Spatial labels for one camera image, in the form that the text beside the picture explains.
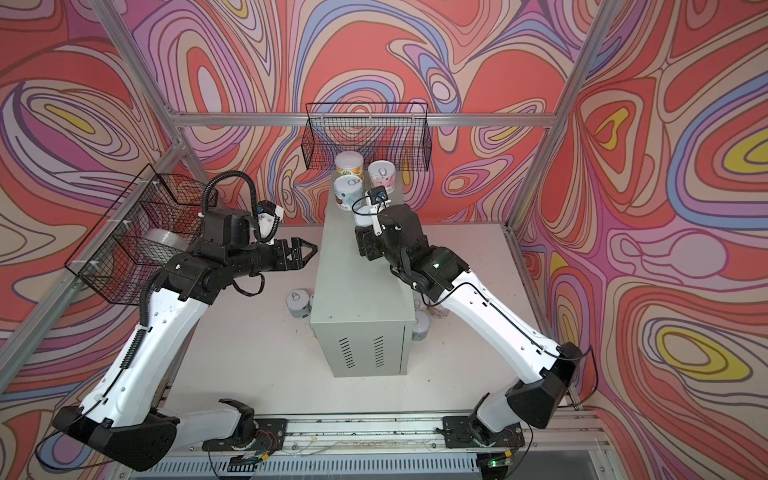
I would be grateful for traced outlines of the pink label can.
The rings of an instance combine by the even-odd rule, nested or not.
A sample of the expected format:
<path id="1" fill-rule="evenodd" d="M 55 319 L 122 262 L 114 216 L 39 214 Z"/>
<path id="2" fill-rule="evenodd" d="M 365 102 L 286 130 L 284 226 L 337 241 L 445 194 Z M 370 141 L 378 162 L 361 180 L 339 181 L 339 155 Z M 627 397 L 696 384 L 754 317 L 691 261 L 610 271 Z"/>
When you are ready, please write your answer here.
<path id="1" fill-rule="evenodd" d="M 372 188 L 384 187 L 388 194 L 395 191 L 395 165 L 386 160 L 372 162 L 368 167 L 368 176 Z"/>

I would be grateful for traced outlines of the brown label can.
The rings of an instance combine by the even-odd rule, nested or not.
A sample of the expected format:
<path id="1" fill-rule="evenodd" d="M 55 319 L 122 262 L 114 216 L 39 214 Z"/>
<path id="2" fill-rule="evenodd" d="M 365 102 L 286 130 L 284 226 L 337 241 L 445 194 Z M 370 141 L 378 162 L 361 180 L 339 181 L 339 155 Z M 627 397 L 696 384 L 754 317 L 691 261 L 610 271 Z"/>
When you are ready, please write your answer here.
<path id="1" fill-rule="evenodd" d="M 363 197 L 363 180 L 354 174 L 341 175 L 333 182 L 336 203 L 340 210 L 351 212 L 353 205 Z"/>

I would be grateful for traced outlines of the green label can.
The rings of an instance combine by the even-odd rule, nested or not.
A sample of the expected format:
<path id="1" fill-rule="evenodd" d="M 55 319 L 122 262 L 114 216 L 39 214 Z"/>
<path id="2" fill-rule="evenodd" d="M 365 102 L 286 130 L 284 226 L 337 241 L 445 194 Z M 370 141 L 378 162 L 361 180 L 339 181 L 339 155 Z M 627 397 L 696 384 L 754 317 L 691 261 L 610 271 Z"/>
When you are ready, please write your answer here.
<path id="1" fill-rule="evenodd" d="M 334 158 L 334 167 L 339 176 L 354 175 L 363 179 L 364 162 L 364 157 L 356 151 L 341 151 Z"/>

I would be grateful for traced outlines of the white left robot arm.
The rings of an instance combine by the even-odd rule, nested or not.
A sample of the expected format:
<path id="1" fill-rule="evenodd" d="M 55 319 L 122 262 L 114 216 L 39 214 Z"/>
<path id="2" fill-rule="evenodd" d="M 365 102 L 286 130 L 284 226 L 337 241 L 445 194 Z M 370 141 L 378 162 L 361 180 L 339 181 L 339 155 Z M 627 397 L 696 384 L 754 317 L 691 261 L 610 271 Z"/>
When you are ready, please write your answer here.
<path id="1" fill-rule="evenodd" d="M 219 294 L 240 277 L 303 269 L 317 245 L 301 238 L 271 244 L 218 245 L 198 240 L 150 276 L 131 339 L 78 406 L 62 408 L 53 428 L 136 471 L 169 451 L 201 442 L 246 450 L 259 426 L 252 407 L 229 398 L 217 408 L 164 414 L 153 398 L 187 337 Z"/>

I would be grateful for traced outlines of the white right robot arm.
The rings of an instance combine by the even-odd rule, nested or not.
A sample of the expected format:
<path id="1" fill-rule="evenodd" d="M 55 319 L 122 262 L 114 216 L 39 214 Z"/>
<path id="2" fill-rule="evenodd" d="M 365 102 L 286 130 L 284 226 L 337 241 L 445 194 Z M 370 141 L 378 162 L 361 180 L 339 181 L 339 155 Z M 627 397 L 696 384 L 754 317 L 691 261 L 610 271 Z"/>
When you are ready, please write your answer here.
<path id="1" fill-rule="evenodd" d="M 472 327 L 511 366 L 516 380 L 485 394 L 467 416 L 471 440 L 491 446 L 519 422 L 544 429 L 572 383 L 584 352 L 536 331 L 501 302 L 453 250 L 430 244 L 418 215 L 406 205 L 357 204 L 359 248 L 384 258 L 391 273 L 423 301 L 442 306 Z"/>

